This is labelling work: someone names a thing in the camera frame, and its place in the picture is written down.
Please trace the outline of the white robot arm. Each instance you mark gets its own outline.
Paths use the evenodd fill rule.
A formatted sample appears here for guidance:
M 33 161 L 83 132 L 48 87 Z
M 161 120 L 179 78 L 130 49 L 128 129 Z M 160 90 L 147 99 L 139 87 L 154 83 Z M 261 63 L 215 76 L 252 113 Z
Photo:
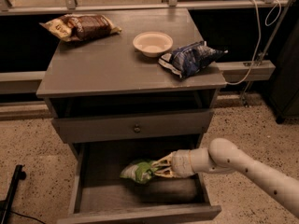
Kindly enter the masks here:
M 157 176 L 166 178 L 239 172 L 299 217 L 299 181 L 254 160 L 227 139 L 216 138 L 208 147 L 173 151 L 151 166 L 157 168 Z

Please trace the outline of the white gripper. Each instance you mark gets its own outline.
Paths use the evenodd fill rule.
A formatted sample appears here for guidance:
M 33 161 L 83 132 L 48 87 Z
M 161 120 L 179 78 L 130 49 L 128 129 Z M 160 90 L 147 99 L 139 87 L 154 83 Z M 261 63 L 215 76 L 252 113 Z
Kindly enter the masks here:
M 189 153 L 189 150 L 178 150 L 154 161 L 151 166 L 160 169 L 154 174 L 165 178 L 172 178 L 173 176 L 185 178 L 190 176 L 191 165 Z

